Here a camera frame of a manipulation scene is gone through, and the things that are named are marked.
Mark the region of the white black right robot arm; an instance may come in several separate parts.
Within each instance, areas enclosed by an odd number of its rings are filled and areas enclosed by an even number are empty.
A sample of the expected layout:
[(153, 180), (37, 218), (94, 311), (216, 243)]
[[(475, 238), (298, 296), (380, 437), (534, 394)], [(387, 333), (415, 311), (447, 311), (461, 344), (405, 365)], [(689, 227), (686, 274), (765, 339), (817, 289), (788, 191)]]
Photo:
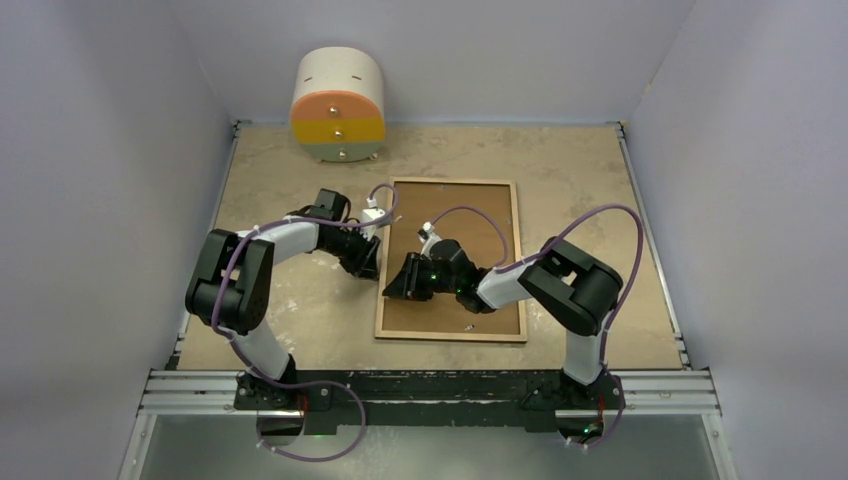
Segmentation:
[(561, 392), (569, 404), (584, 407), (600, 394), (606, 323), (624, 287), (616, 270), (566, 240), (551, 238), (536, 259), (498, 271), (475, 265), (458, 241), (445, 239), (407, 254), (382, 295), (423, 302), (451, 294), (474, 314), (535, 300), (566, 330)]

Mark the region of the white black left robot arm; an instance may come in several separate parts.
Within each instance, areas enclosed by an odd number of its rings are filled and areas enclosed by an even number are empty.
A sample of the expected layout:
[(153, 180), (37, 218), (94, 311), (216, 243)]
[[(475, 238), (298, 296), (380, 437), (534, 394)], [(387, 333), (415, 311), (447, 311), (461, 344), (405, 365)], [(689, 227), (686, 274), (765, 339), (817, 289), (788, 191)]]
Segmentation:
[(259, 395), (272, 408), (297, 399), (293, 356), (279, 345), (266, 319), (273, 269), (301, 254), (334, 256), (355, 278), (379, 276), (379, 229), (393, 220), (373, 196), (357, 217), (340, 192), (322, 189), (313, 203), (281, 219), (238, 232), (213, 229), (204, 241), (185, 294), (185, 307), (224, 337), (248, 374), (261, 379)]

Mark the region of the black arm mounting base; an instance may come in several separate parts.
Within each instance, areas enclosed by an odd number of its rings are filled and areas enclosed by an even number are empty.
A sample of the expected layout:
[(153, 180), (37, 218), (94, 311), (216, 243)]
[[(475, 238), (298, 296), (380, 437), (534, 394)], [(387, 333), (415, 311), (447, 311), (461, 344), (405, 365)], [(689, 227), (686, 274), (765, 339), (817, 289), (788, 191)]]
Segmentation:
[(361, 425), (519, 427), (591, 443), (626, 406), (619, 377), (608, 372), (587, 386), (558, 369), (299, 370), (296, 380), (283, 389), (241, 373), (233, 407), (290, 418), (308, 435)]

